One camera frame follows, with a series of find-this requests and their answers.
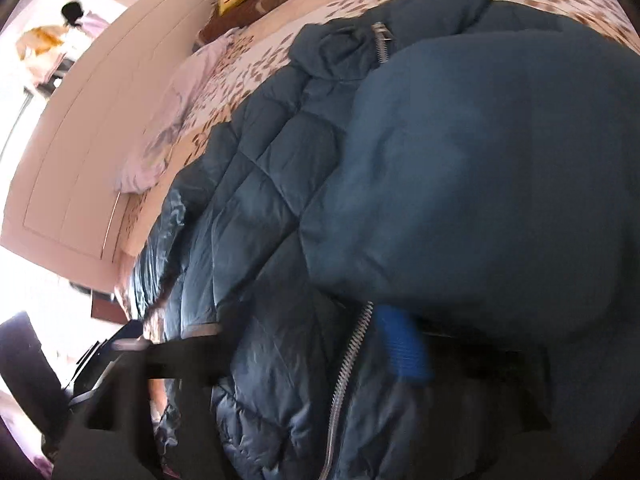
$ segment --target zipper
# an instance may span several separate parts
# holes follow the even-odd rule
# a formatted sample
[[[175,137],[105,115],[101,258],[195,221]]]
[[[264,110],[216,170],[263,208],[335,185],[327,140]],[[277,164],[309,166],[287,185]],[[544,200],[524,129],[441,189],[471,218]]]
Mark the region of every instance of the zipper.
[[[334,397],[331,401],[331,413],[329,416],[324,465],[322,466],[322,471],[320,472],[318,480],[327,480],[334,462],[335,439],[338,433],[338,423],[340,422],[340,412],[342,411],[344,396],[347,393],[347,386],[349,384],[349,379],[351,378],[351,373],[353,372],[353,366],[360,352],[360,348],[362,347],[364,336],[371,324],[372,316],[373,303],[369,301],[369,303],[362,308],[356,327],[353,330],[353,333],[351,333],[347,352],[342,360],[342,366],[340,366],[338,382],[335,385]]]
[[[389,29],[385,27],[385,24],[382,22],[376,22],[371,25],[373,30],[373,34],[376,40],[376,50],[378,51],[378,62],[380,65],[385,64],[389,61],[389,52],[388,47],[386,46],[387,41],[391,41],[394,37],[389,32]]]

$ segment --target dark blue quilted jacket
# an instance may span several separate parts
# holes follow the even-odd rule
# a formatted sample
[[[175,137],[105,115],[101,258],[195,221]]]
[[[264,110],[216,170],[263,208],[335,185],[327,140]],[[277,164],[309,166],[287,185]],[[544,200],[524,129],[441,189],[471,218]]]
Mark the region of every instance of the dark blue quilted jacket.
[[[246,317],[211,396],[239,476],[319,477],[367,301],[515,351],[545,378],[545,429],[593,472],[640,408],[636,54],[516,4],[392,0],[307,25],[289,57],[177,175],[134,272],[140,316],[175,279],[168,338]],[[492,383],[442,339],[417,386],[370,326],[329,478],[456,478],[527,429],[506,407],[524,380]]]

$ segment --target mattress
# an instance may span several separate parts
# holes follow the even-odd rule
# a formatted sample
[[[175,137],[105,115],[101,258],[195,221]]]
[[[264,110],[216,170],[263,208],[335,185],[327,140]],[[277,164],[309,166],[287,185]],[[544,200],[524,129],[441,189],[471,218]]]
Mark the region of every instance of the mattress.
[[[289,46],[306,23],[357,16],[384,1],[289,0],[236,35],[184,121],[166,174],[157,186],[129,200],[120,248],[131,256],[142,250],[175,174],[204,152],[213,125],[228,120],[245,97],[288,63]],[[616,0],[507,1],[569,16],[640,54],[640,38]]]

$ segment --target blue object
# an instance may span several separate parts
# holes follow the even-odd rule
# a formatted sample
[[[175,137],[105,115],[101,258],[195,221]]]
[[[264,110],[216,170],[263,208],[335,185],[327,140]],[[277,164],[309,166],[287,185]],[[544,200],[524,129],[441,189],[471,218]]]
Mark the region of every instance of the blue object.
[[[411,316],[390,305],[376,306],[374,316],[396,375],[427,383],[433,377],[428,350]]]

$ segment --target bed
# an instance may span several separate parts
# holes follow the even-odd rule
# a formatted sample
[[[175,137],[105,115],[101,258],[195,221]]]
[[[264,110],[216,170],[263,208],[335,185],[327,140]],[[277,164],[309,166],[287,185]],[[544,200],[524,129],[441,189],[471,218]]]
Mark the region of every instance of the bed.
[[[113,185],[120,161],[191,52],[212,1],[140,0],[79,60],[18,166],[2,245],[91,288],[123,285],[175,174],[202,154],[214,124],[287,63],[300,28],[358,15],[385,0],[289,0],[237,33],[185,118],[158,184],[120,195]],[[571,16],[640,54],[640,38],[617,0],[509,1]],[[159,337],[161,327],[155,332]]]

